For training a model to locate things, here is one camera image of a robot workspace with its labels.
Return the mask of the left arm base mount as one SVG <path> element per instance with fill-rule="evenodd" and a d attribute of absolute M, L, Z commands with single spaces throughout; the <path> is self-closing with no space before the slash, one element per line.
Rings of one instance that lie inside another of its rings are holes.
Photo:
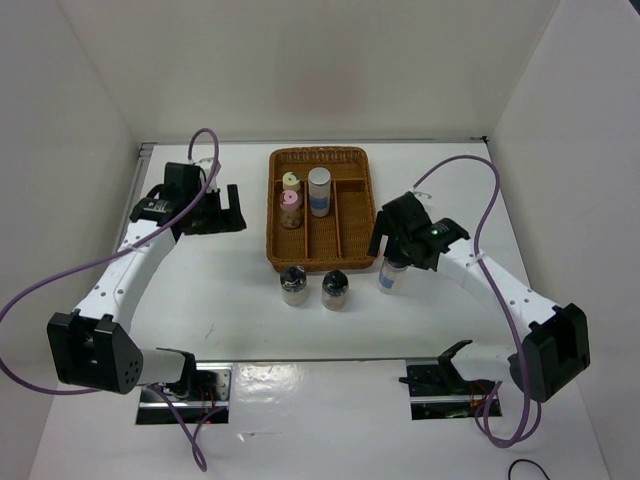
<path fill-rule="evenodd" d="M 160 384 L 158 392 L 143 387 L 135 424 L 140 426 L 226 424 L 233 380 L 233 364 L 198 362 L 188 384 Z"/>

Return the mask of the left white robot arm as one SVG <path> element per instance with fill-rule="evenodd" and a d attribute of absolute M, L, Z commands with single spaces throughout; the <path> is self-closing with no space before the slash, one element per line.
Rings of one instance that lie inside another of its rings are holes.
<path fill-rule="evenodd" d="M 182 236 L 245 229 L 237 186 L 228 185 L 227 193 L 228 208 L 221 208 L 219 192 L 212 191 L 175 225 L 169 222 L 186 206 L 186 192 L 157 185 L 137 203 L 119 258 L 71 312 L 54 314 L 47 325 L 61 382 L 118 394 L 163 384 L 180 400 L 196 393 L 202 376 L 192 353 L 141 349 L 129 330 L 152 277 Z"/>

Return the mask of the pink cap spice bottle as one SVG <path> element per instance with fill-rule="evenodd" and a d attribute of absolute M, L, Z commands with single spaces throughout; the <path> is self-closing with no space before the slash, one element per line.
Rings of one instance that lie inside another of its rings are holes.
<path fill-rule="evenodd" d="M 283 190 L 279 197 L 280 224 L 286 229 L 296 229 L 303 223 L 302 199 L 294 190 Z"/>

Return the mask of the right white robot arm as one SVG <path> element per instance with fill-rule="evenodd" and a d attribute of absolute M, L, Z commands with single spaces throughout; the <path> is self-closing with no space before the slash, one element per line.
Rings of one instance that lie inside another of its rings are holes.
<path fill-rule="evenodd" d="M 588 368 L 584 311 L 531 290 L 476 249 L 455 221 L 432 221 L 413 193 L 386 203 L 377 213 L 368 252 L 382 252 L 396 268 L 440 273 L 487 309 L 513 321 L 517 347 L 461 340 L 438 356 L 438 381 L 446 391 L 459 393 L 476 380 L 508 382 L 545 403 Z"/>

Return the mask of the silver cap jar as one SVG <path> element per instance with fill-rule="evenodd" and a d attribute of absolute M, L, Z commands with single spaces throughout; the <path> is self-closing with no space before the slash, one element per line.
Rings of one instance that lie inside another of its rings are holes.
<path fill-rule="evenodd" d="M 385 294 L 394 294 L 407 270 L 406 264 L 384 258 L 378 274 L 378 289 Z"/>
<path fill-rule="evenodd" d="M 311 213 L 324 217 L 330 210 L 331 173 L 324 167 L 315 167 L 308 173 L 308 199 Z"/>

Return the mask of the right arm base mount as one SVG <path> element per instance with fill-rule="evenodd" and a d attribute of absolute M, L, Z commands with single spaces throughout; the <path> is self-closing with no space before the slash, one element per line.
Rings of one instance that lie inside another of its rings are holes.
<path fill-rule="evenodd" d="M 434 359 L 408 361 L 398 381 L 408 389 L 413 421 L 471 418 L 495 386 L 487 380 L 448 386 Z"/>

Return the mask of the yellow cap spice bottle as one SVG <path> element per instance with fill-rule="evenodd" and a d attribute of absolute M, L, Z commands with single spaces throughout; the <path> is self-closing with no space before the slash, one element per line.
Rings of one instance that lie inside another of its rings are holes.
<path fill-rule="evenodd" d="M 282 187 L 284 190 L 299 192 L 301 190 L 301 180 L 297 173 L 289 171 L 282 176 Z"/>

